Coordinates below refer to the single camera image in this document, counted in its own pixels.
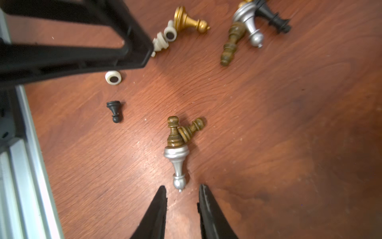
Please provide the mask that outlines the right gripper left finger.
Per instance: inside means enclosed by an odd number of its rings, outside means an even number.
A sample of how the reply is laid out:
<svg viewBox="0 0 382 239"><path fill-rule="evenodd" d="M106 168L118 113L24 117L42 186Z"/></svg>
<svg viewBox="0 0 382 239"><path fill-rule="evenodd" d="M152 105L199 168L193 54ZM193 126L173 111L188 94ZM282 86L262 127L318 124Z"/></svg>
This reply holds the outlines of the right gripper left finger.
<svg viewBox="0 0 382 239"><path fill-rule="evenodd" d="M163 239L165 237L167 196L160 186L131 239Z"/></svg>

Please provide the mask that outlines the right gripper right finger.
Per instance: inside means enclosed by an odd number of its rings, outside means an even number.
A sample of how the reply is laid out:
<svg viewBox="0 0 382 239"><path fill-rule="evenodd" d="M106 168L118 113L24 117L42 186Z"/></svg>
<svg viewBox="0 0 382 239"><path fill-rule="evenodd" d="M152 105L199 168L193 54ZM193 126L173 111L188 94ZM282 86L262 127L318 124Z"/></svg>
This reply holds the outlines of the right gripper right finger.
<svg viewBox="0 0 382 239"><path fill-rule="evenodd" d="M197 207L200 215L202 239L238 239L210 188L205 184L199 187Z"/></svg>

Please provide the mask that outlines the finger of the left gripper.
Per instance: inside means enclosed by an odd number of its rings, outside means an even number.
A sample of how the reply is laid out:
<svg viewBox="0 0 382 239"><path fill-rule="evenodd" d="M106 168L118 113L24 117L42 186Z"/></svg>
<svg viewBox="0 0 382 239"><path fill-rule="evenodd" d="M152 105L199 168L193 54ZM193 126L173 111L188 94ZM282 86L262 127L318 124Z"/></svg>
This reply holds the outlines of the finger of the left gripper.
<svg viewBox="0 0 382 239"><path fill-rule="evenodd" d="M6 16L68 25L67 42L12 43ZM121 46L87 45L74 40L89 26L119 36ZM1 87L13 87L76 74L140 69L153 52L150 37L124 1L1 1Z"/></svg>

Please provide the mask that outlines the silver bishop piece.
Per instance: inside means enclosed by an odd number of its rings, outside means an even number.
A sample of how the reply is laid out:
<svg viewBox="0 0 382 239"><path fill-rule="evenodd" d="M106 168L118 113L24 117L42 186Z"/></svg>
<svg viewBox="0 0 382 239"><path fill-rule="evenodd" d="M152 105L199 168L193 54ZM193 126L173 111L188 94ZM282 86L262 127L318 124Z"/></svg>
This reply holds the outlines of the silver bishop piece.
<svg viewBox="0 0 382 239"><path fill-rule="evenodd" d="M164 157L172 163L175 173L173 174L173 185L181 193L186 185L186 174L183 172L183 164L190 150L187 145L169 147L164 149Z"/></svg>

